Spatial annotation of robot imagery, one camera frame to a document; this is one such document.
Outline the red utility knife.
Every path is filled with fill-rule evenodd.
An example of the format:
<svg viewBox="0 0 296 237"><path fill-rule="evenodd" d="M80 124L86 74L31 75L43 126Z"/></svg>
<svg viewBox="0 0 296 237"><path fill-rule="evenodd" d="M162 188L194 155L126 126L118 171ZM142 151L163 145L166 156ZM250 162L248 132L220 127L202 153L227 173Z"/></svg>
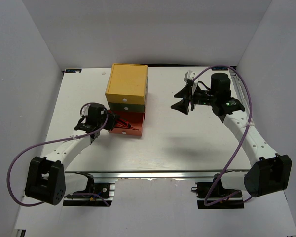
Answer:
<svg viewBox="0 0 296 237"><path fill-rule="evenodd" d="M121 115L109 110L109 119L107 125L109 126L109 131L113 131L115 128L124 128L130 130L138 130L134 128L128 121L124 120Z"/></svg>

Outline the yellow top drawer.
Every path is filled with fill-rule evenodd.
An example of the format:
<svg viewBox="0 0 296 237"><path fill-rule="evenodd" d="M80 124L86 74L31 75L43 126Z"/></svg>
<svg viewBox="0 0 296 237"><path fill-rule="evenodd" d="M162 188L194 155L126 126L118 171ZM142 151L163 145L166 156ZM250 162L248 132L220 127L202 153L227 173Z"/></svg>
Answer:
<svg viewBox="0 0 296 237"><path fill-rule="evenodd" d="M125 104L141 104L145 103L145 96L143 95L123 95L123 94L105 94L108 102L111 103L125 103Z"/></svg>

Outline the red bottom drawer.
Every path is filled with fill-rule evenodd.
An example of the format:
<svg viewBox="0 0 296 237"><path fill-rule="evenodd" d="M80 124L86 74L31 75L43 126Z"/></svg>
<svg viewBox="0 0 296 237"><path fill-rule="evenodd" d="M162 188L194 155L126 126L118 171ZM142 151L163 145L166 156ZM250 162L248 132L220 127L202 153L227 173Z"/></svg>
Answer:
<svg viewBox="0 0 296 237"><path fill-rule="evenodd" d="M144 113L137 112L125 112L125 111L114 111L115 113L121 115L121 117L128 121L134 128L138 130L130 130L124 128L115 128L113 131L109 131L112 134L122 134L122 135L132 135L132 136L142 136L143 124L145 120Z"/></svg>

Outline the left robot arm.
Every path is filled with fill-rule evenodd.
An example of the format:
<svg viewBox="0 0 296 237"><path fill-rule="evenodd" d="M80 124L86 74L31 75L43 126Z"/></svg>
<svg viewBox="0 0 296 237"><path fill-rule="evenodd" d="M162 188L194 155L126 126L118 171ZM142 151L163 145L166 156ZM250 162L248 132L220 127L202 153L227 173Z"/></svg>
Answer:
<svg viewBox="0 0 296 237"><path fill-rule="evenodd" d="M69 164L99 137L101 130L113 130L119 119L120 115L110 112L104 105L90 103L69 138L60 139L62 144L48 155L31 160L25 195L58 205L65 196L65 170Z"/></svg>

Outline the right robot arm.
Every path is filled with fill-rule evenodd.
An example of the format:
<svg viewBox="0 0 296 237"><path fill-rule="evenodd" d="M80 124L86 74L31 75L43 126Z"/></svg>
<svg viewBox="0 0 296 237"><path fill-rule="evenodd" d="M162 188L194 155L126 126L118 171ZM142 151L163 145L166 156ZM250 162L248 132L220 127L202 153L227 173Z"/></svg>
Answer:
<svg viewBox="0 0 296 237"><path fill-rule="evenodd" d="M252 197L285 190L288 186L292 161L288 155L278 154L256 128L249 124L249 115L242 103L231 96L231 80L226 73L211 75L211 86L199 87L195 72L185 74L185 87L175 94L180 101L171 108L188 114L195 105L211 106L212 111L241 143L250 162L248 172L228 171L213 184L213 192L226 196L230 190L244 190Z"/></svg>

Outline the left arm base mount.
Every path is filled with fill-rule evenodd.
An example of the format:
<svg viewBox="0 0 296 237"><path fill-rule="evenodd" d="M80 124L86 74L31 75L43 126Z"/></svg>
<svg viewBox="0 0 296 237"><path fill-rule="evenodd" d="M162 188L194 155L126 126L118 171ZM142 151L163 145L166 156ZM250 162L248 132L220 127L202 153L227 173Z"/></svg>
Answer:
<svg viewBox="0 0 296 237"><path fill-rule="evenodd" d="M113 201L115 181L86 172L67 173L65 181L63 206L109 207Z"/></svg>

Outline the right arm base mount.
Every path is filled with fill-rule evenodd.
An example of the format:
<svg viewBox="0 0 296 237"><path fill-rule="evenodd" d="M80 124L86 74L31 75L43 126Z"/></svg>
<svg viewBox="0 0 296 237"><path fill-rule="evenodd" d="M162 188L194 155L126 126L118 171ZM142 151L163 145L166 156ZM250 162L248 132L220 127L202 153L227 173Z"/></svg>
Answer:
<svg viewBox="0 0 296 237"><path fill-rule="evenodd" d="M205 206L204 200L213 182L197 182L191 191L197 196L197 207L199 210L209 209L244 209L242 192L235 194L226 200L223 200L217 204L211 206ZM207 203L221 199L227 195L232 194L236 190L224 189L221 184L218 184L211 192Z"/></svg>

